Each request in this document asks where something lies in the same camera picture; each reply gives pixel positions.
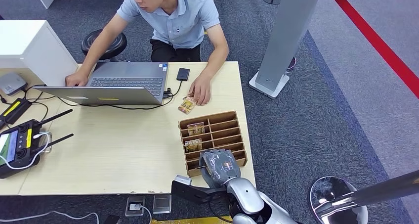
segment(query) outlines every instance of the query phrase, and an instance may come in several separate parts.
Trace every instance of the round stool seat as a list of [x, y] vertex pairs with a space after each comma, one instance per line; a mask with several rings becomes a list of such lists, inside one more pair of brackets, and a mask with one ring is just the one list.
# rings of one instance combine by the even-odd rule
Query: round stool seat
[[[88, 34], [82, 42], [82, 51], [85, 55], [89, 52], [89, 49], [93, 43], [93, 41], [97, 38], [97, 36], [102, 32], [102, 30], [96, 30]], [[111, 43], [109, 48], [105, 51], [105, 53], [100, 57], [99, 60], [106, 60], [111, 59], [118, 54], [120, 54], [126, 48], [126, 37], [123, 33], [120, 33], [115, 40]]]

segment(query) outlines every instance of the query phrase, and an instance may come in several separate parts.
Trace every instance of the gray carpet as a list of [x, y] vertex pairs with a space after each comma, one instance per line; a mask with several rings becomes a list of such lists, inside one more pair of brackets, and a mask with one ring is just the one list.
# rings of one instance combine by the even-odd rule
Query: gray carpet
[[[38, 0], [0, 0], [5, 19], [47, 19], [77, 61], [82, 61], [80, 40], [99, 29], [112, 17], [122, 0], [62, 0], [49, 10]], [[356, 187], [381, 181], [387, 174], [339, 87], [319, 54], [310, 34], [297, 52], [291, 80], [276, 100], [248, 87], [267, 46], [276, 6], [262, 0], [215, 0], [230, 45], [228, 60], [239, 61], [250, 131], [256, 184], [274, 201], [304, 224], [315, 224], [309, 211], [307, 192], [313, 181], [326, 175], [347, 179]], [[150, 26], [138, 19], [125, 33], [128, 47], [119, 58], [149, 61]], [[202, 59], [211, 46], [205, 40]], [[146, 206], [150, 207], [148, 195]], [[123, 216], [126, 195], [0, 197], [0, 218], [9, 219], [58, 210], [74, 216], [97, 212], [102, 222], [107, 215]], [[227, 214], [225, 203], [215, 210]], [[154, 219], [213, 216], [207, 206], [197, 206], [174, 197], [172, 213]], [[371, 224], [411, 224], [400, 200], [369, 206]], [[50, 215], [20, 223], [94, 223], [72, 221]], [[123, 224], [147, 223], [147, 217], [123, 218]]]
[[[348, 0], [419, 75], [416, 0]], [[319, 0], [310, 33], [389, 177], [419, 169], [419, 100], [334, 0]], [[404, 197], [419, 224], [419, 194]]]

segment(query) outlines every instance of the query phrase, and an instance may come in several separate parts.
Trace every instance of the white device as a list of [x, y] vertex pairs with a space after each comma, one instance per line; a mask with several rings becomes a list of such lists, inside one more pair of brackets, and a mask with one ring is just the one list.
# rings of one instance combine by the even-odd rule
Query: white device
[[12, 95], [27, 85], [19, 75], [14, 72], [7, 73], [0, 77], [0, 89], [7, 95]]
[[290, 79], [285, 72], [297, 52], [318, 0], [281, 0], [260, 70], [251, 88], [275, 99]]
[[77, 63], [46, 20], [0, 21], [0, 70], [28, 68], [47, 86], [65, 86]]

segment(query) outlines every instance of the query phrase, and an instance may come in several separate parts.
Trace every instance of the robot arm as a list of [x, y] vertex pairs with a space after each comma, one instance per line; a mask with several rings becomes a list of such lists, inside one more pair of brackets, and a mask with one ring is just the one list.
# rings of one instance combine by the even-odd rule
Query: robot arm
[[289, 214], [253, 184], [240, 177], [240, 168], [230, 150], [214, 149], [200, 154], [201, 173], [210, 188], [191, 186], [189, 178], [178, 177], [172, 182], [172, 194], [203, 204], [221, 196], [230, 196], [233, 224], [297, 224]]

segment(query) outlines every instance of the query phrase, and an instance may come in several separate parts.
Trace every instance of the laptop keyboard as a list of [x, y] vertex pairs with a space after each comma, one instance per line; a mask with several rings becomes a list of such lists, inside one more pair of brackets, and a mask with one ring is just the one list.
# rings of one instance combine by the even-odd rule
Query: laptop keyboard
[[118, 77], [94, 77], [91, 87], [144, 87], [152, 95], [160, 95], [163, 78], [118, 78]]

